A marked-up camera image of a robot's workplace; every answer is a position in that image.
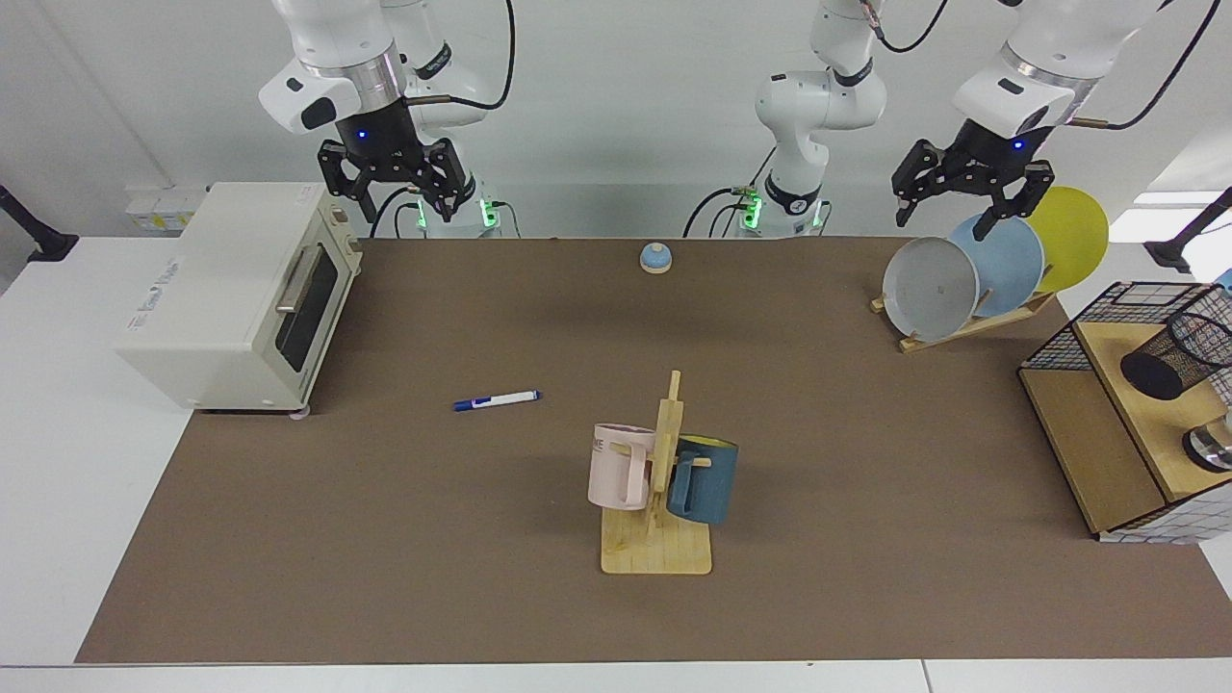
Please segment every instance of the brown tabletop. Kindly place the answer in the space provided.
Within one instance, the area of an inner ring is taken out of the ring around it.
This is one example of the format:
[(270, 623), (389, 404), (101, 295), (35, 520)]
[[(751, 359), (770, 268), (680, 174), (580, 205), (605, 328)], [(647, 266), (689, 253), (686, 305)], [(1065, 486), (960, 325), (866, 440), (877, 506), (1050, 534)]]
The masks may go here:
[[(368, 243), (313, 416), (193, 416), (78, 660), (1232, 656), (1196, 546), (1085, 531), (1015, 376), (1060, 308), (902, 355), (902, 242)], [(740, 444), (715, 571), (605, 576), (591, 428), (671, 369)]]

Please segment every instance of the oven door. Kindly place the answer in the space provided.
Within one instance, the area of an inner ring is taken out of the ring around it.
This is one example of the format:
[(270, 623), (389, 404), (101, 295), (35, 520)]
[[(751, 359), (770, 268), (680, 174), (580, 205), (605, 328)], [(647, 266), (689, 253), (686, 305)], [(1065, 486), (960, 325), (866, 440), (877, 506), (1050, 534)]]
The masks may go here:
[(303, 403), (354, 279), (324, 219), (318, 215), (313, 222), (275, 308), (278, 318), (272, 344), (280, 365), (293, 374), (288, 375), (293, 382), (287, 385), (301, 395)]

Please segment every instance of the mug handle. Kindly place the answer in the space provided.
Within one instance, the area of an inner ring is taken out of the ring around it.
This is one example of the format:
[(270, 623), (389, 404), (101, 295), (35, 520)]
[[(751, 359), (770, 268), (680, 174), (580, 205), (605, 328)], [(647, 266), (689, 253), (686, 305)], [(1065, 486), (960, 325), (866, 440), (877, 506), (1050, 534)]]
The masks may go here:
[(685, 450), (680, 453), (680, 459), (676, 462), (676, 478), (671, 483), (671, 494), (668, 501), (673, 506), (681, 508), (681, 512), (689, 512), (689, 482), (692, 480), (692, 462), (697, 457), (697, 453), (692, 450)]
[(641, 493), (642, 482), (646, 481), (646, 448), (636, 443), (628, 448), (628, 485), (625, 487), (625, 494), (621, 497), (621, 502), (623, 503), (628, 503), (630, 498)]

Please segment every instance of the white plate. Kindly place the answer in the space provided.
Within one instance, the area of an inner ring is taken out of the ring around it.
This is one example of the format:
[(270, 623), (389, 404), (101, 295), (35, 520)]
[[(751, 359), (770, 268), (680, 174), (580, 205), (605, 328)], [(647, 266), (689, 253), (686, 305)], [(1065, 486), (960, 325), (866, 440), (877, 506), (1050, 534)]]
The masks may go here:
[(881, 284), (898, 332), (938, 342), (967, 324), (979, 298), (971, 258), (945, 238), (917, 238), (894, 253)]

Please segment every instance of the mug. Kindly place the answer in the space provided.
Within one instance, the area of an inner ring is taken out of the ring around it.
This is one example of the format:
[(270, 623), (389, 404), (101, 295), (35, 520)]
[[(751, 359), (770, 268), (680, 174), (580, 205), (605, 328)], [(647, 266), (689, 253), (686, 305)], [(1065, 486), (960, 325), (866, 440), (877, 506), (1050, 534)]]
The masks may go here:
[(671, 471), (668, 511), (706, 524), (727, 519), (727, 503), (736, 481), (736, 443), (685, 434), (676, 445), (679, 461)]
[(591, 503), (614, 511), (641, 511), (650, 497), (648, 455), (654, 432), (637, 425), (601, 423), (590, 448)]

